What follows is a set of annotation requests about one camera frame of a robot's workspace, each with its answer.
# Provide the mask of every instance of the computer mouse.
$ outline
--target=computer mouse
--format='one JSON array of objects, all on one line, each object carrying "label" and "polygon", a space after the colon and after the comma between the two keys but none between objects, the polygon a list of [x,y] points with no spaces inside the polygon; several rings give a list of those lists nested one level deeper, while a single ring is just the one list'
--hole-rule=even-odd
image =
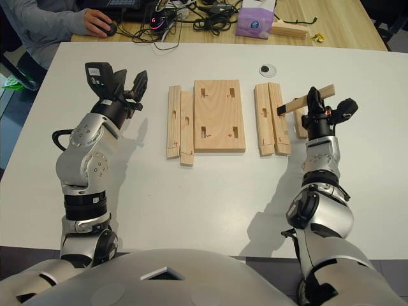
[{"label": "computer mouse", "polygon": [[172,26],[175,18],[175,10],[154,11],[150,18],[150,28],[155,32],[164,32]]},{"label": "computer mouse", "polygon": [[110,25],[110,30],[109,31],[107,31],[107,30],[105,30],[104,28],[102,28],[102,27],[100,27],[100,26],[96,26],[98,29],[100,29],[100,30],[102,30],[103,32],[105,32],[106,33],[106,35],[108,35],[108,36],[112,36],[112,35],[114,35],[116,32],[117,32],[117,26],[114,24],[114,23],[111,23]]}]

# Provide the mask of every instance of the hand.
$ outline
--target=hand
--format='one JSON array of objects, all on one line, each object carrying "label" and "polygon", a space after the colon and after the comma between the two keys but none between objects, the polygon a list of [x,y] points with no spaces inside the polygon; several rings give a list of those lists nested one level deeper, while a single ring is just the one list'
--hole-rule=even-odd
[{"label": "hand", "polygon": [[87,9],[84,15],[85,27],[90,35],[95,37],[106,38],[108,35],[96,26],[100,26],[103,29],[109,31],[112,20],[104,13],[98,10]]}]

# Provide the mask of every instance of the small round disc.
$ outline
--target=small round disc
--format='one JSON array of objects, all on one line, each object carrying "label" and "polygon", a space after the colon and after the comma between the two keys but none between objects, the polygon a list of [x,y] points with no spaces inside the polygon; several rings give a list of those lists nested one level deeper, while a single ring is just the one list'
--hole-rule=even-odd
[{"label": "small round disc", "polygon": [[272,78],[276,75],[276,68],[271,64],[264,64],[259,67],[259,73],[261,73],[265,78]]}]

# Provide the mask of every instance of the wooden plank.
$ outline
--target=wooden plank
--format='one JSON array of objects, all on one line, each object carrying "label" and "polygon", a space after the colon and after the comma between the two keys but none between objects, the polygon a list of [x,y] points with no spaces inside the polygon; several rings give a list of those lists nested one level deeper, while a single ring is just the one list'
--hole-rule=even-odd
[{"label": "wooden plank", "polygon": [[181,92],[180,164],[194,164],[194,102],[191,91]]},{"label": "wooden plank", "polygon": [[180,85],[168,89],[167,158],[180,156],[180,93]]},{"label": "wooden plank", "polygon": [[268,83],[270,108],[272,111],[273,134],[275,135],[275,153],[289,155],[291,143],[289,141],[288,125],[285,116],[278,116],[277,108],[283,104],[281,86],[277,83]]},{"label": "wooden plank", "polygon": [[275,140],[273,137],[268,84],[255,86],[254,95],[259,153],[261,156],[272,155],[275,152]]},{"label": "wooden plank", "polygon": [[[322,99],[326,99],[329,97],[332,97],[335,95],[335,88],[334,85],[328,85],[326,87],[320,88],[319,89],[320,96]],[[307,95],[301,97],[301,98],[296,98],[293,99],[291,102],[286,103],[285,105],[282,105],[281,107],[278,108],[278,115],[282,116],[286,113],[293,112],[299,108],[307,106]]]},{"label": "wooden plank", "polygon": [[272,34],[305,39],[309,30],[304,25],[287,24],[281,20],[272,24]]},{"label": "wooden plank", "polygon": [[238,80],[194,83],[195,152],[245,152]]},{"label": "wooden plank", "polygon": [[296,129],[296,135],[300,139],[307,139],[307,131],[306,129],[302,126],[302,116],[304,115],[303,108],[299,108],[298,110],[295,110],[293,112],[293,115],[295,116],[295,129]]}]

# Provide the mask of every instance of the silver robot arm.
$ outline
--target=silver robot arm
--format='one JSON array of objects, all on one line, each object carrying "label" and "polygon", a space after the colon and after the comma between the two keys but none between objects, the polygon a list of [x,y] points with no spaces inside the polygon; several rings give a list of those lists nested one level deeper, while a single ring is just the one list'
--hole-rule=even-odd
[{"label": "silver robot arm", "polygon": [[[0,282],[0,305],[20,305],[116,254],[117,235],[109,227],[105,195],[109,160],[119,147],[124,121],[143,108],[147,72],[139,73],[133,88],[124,91],[126,70],[113,73],[105,62],[87,63],[85,70],[99,101],[75,129],[52,135],[64,151],[56,166],[66,211],[60,259],[43,261]],[[61,135],[69,135],[67,148],[59,143]]]},{"label": "silver robot arm", "polygon": [[295,243],[303,280],[300,305],[406,305],[359,248],[345,240],[353,227],[350,196],[339,185],[340,151],[335,125],[349,119],[357,104],[347,99],[337,110],[324,106],[319,91],[309,91],[309,112],[302,117],[309,142],[302,189],[283,232]]}]

